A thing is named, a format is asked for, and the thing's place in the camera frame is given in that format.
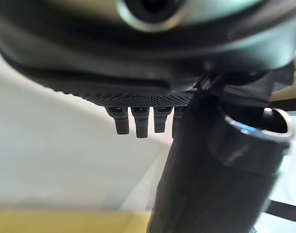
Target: metal ring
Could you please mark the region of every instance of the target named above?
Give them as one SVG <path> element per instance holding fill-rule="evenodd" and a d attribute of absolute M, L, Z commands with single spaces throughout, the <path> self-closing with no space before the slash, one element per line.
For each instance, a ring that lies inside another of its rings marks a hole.
<path fill-rule="evenodd" d="M 158 23 L 149 23 L 142 21 L 134 16 L 128 9 L 124 0 L 118 0 L 117 2 L 118 13 L 120 17 L 124 20 L 124 22 L 126 22 L 133 28 L 146 33 L 163 32 L 175 27 L 184 15 L 184 8 L 184 4 L 181 5 L 181 7 L 165 21 Z"/>

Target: white wall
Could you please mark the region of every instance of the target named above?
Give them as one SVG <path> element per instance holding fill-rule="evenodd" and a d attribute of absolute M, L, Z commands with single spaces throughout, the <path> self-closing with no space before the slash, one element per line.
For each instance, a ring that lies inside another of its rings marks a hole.
<path fill-rule="evenodd" d="M 137 139 L 131 118 L 130 134 L 117 135 L 104 108 L 29 81 L 0 58 L 0 205 L 151 208 L 171 121 L 165 134 L 150 122 L 149 137 Z"/>

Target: wooden surface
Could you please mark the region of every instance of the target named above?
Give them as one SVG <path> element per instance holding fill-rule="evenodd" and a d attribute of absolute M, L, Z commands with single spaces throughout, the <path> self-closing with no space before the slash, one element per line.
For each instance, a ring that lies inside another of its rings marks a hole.
<path fill-rule="evenodd" d="M 0 210 L 0 233 L 145 233 L 150 213 Z"/>

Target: black plastic tab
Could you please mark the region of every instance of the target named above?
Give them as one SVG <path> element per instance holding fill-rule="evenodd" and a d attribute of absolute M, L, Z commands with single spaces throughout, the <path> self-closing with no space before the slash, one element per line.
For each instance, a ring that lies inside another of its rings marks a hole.
<path fill-rule="evenodd" d="M 184 113 L 186 107 L 175 107 L 174 108 L 174 118 L 173 118 L 173 126 L 172 126 L 172 138 L 175 136 L 175 132 L 179 127 L 180 119 Z"/>
<path fill-rule="evenodd" d="M 172 112 L 173 107 L 155 107 L 154 109 L 154 132 L 165 132 L 167 116 Z"/>
<path fill-rule="evenodd" d="M 131 108 L 135 118 L 137 138 L 148 137 L 149 108 Z"/>
<path fill-rule="evenodd" d="M 129 122 L 127 108 L 105 108 L 109 116 L 113 117 L 117 134 L 129 134 Z"/>

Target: chrome ring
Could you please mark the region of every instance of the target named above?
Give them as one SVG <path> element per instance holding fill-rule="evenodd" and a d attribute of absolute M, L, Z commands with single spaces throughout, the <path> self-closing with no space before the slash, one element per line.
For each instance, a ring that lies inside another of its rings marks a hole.
<path fill-rule="evenodd" d="M 134 16 L 130 10 L 128 9 L 124 0 L 118 0 L 117 2 L 117 10 L 120 17 L 126 22 L 128 25 L 132 26 L 133 28 L 145 32 L 145 33 L 157 33 L 167 31 L 173 27 L 175 27 L 182 16 L 184 15 L 184 4 L 167 20 L 158 22 L 158 23 L 149 23 L 138 19 Z"/>
<path fill-rule="evenodd" d="M 285 111 L 280 110 L 278 108 L 272 108 L 270 110 L 274 110 L 278 112 L 283 117 L 287 126 L 287 132 L 277 133 L 277 132 L 272 132 L 268 130 L 257 129 L 257 128 L 245 125 L 243 123 L 240 123 L 229 116 L 225 116 L 224 119 L 227 123 L 229 123 L 231 126 L 236 128 L 237 130 L 240 130 L 242 133 L 251 135 L 257 138 L 270 140 L 270 141 L 277 141 L 277 142 L 284 142 L 292 139 L 294 136 L 294 127 L 293 127 L 290 116 Z"/>

